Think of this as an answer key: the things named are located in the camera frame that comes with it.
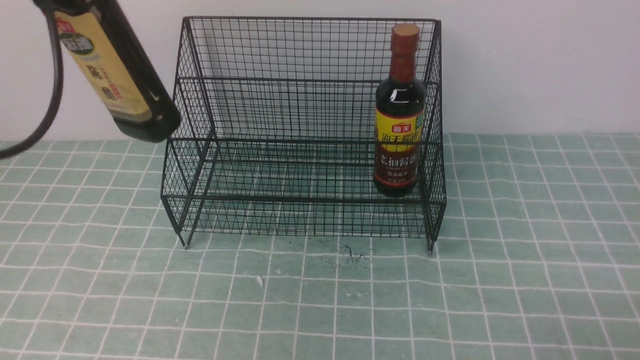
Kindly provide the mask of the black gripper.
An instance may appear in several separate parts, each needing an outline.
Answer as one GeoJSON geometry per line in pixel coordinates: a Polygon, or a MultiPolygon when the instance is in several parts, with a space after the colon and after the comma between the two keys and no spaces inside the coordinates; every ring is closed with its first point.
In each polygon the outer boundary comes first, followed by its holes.
{"type": "Polygon", "coordinates": [[[94,0],[34,0],[33,4],[44,14],[55,12],[67,15],[100,14],[94,0]]]}

